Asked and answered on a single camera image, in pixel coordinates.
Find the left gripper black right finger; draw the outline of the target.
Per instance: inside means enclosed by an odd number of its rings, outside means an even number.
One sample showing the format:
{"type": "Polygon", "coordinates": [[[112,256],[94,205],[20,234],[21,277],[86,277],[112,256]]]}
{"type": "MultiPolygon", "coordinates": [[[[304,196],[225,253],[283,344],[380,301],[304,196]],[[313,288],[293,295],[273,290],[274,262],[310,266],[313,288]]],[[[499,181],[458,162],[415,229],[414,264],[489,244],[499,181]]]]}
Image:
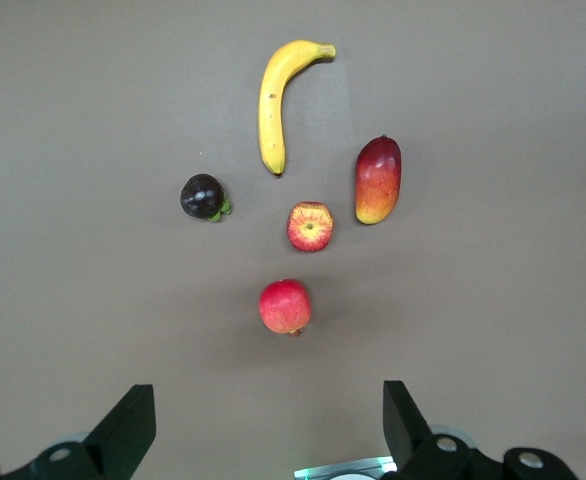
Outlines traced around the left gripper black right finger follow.
{"type": "Polygon", "coordinates": [[[501,461],[450,433],[435,433],[404,382],[383,383],[383,432],[396,469],[385,479],[575,479],[554,454],[529,447],[505,452],[501,461]]]}

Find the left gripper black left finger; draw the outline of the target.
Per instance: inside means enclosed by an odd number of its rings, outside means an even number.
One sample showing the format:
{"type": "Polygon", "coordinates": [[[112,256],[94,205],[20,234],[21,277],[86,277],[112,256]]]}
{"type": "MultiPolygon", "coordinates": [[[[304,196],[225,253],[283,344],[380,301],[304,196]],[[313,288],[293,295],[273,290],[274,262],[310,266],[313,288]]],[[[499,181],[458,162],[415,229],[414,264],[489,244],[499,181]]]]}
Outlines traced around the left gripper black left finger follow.
{"type": "Polygon", "coordinates": [[[57,443],[0,479],[130,479],[155,438],[154,388],[134,385],[86,438],[57,443]]]}

